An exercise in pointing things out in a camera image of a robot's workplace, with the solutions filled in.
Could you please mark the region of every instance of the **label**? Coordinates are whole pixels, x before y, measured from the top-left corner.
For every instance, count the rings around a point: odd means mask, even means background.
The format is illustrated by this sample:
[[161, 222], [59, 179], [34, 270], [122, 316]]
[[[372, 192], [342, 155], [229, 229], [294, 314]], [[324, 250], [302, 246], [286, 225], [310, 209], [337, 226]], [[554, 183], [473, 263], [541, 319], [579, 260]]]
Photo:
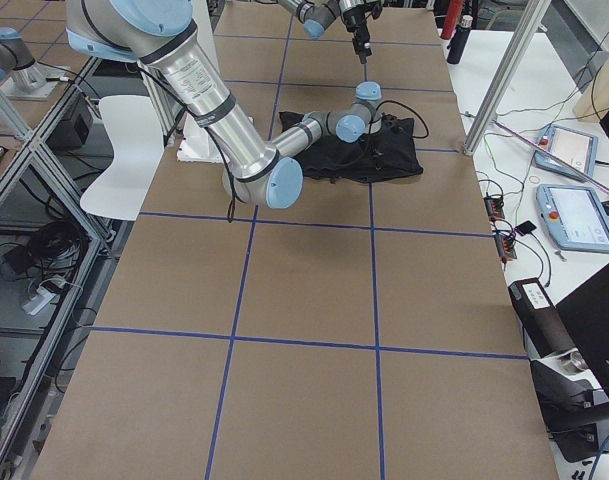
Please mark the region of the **label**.
[[167, 74], [166, 78], [186, 104], [195, 103], [214, 88], [213, 79], [197, 59], [191, 60], [177, 72]]
[[531, 301], [533, 308], [539, 309], [550, 306], [548, 300], [544, 296], [544, 292], [537, 283], [525, 283], [522, 285], [522, 288], [524, 288], [524, 293]]

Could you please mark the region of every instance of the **tiled surface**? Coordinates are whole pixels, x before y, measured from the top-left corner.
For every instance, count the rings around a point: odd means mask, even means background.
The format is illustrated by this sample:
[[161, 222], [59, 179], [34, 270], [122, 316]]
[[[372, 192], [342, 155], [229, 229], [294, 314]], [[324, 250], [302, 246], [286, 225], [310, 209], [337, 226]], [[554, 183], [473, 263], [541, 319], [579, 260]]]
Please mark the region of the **tiled surface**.
[[[349, 42], [239, 38], [266, 36], [263, 22], [280, 35], [299, 27], [273, 6], [232, 9], [236, 17], [225, 11], [220, 23], [220, 64], [232, 89], [267, 87], [249, 102], [258, 126], [280, 109], [350, 101], [365, 72]], [[200, 440], [169, 441], [183, 455], [160, 461], [177, 461], [166, 478], [556, 478], [474, 170], [453, 146], [461, 123], [441, 49], [428, 16], [398, 21], [399, 38], [423, 45], [375, 42], [367, 73], [435, 126], [418, 141], [423, 176], [307, 181], [292, 209], [238, 206], [228, 224], [221, 166], [176, 162], [172, 149], [162, 161], [95, 328], [108, 338], [163, 338], [160, 349], [176, 338], [228, 345], [220, 383], [205, 387], [218, 395], [214, 419], [200, 411], [195, 420], [182, 404], [168, 422], [199, 421], [191, 425]], [[382, 25], [393, 31], [396, 20]], [[78, 371], [71, 387], [77, 411], [89, 374]], [[66, 435], [71, 449], [105, 448], [100, 437], [71, 434], [87, 422], [72, 408], [60, 416], [51, 451]], [[93, 431], [104, 432], [99, 417]], [[138, 445], [119, 469], [142, 462]], [[85, 461], [48, 452], [40, 471], [51, 475], [42, 478], [70, 478], [60, 464]], [[141, 470], [123, 478], [149, 478]]]
[[[66, 66], [74, 72], [79, 72], [88, 61], [88, 57], [78, 54], [68, 46], [65, 19], [64, 2], [37, 0], [0, 2], [0, 27], [17, 30], [38, 61]], [[46, 101], [12, 100], [11, 102], [29, 127], [36, 128], [49, 109], [61, 98], [65, 89], [65, 85], [59, 85]], [[0, 135], [12, 133], [0, 117]]]
[[93, 333], [36, 480], [204, 474], [227, 342]]

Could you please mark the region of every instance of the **blue cable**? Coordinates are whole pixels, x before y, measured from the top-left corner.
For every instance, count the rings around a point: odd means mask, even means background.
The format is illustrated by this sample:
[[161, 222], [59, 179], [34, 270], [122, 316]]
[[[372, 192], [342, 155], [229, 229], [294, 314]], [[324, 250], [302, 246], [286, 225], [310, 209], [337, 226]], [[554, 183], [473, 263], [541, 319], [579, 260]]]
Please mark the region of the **blue cable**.
[[597, 455], [595, 455], [595, 462], [593, 462], [593, 467], [591, 468], [591, 473], [588, 476], [588, 480], [593, 480], [593, 475], [595, 475], [595, 470], [597, 469], [597, 462], [600, 460], [600, 457], [604, 453], [604, 449], [606, 449], [606, 445], [609, 442], [609, 434], [608, 437], [602, 442], [600, 445], [600, 449], [597, 451]]

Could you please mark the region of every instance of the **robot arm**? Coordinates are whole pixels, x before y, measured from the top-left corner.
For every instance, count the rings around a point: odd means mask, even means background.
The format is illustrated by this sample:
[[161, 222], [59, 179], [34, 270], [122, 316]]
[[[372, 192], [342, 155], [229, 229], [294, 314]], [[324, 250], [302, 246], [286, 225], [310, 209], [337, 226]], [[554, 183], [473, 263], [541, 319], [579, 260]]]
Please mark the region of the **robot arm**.
[[15, 85], [31, 92], [46, 84], [46, 78], [26, 47], [20, 34], [12, 28], [0, 28], [0, 82], [11, 74]]
[[319, 5], [309, 0], [277, 0], [277, 3], [291, 12], [315, 40], [341, 17], [346, 30], [353, 34], [353, 48], [360, 63], [366, 63], [366, 57], [371, 55], [367, 14], [370, 12], [371, 17], [377, 19], [382, 13], [381, 0], [329, 0]]
[[359, 128], [362, 124], [350, 115], [371, 121], [375, 111], [360, 104], [345, 115], [331, 119], [329, 114], [328, 122], [313, 115], [283, 138], [264, 141], [198, 45], [191, 15], [188, 0], [68, 0], [69, 43], [88, 55], [139, 60], [158, 69], [197, 124], [208, 128], [222, 148], [240, 198], [271, 208], [289, 207], [301, 191], [302, 172], [285, 152], [298, 153], [324, 133], [337, 133], [338, 125], [340, 132], [344, 124]]

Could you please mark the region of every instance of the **end effector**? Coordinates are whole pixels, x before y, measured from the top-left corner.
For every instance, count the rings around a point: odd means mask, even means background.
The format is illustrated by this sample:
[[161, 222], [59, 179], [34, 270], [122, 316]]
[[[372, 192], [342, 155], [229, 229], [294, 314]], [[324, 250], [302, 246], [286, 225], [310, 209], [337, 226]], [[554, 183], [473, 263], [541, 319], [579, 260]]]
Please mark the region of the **end effector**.
[[353, 34], [353, 48], [362, 64], [371, 55], [371, 36], [367, 19], [379, 18], [382, 13], [381, 0], [329, 0], [315, 4], [310, 0], [278, 0], [278, 3], [304, 25], [308, 35], [317, 40], [338, 18], [349, 33]]
[[0, 28], [0, 82], [11, 74], [20, 90], [31, 92], [46, 84], [46, 78], [20, 34], [12, 28]]

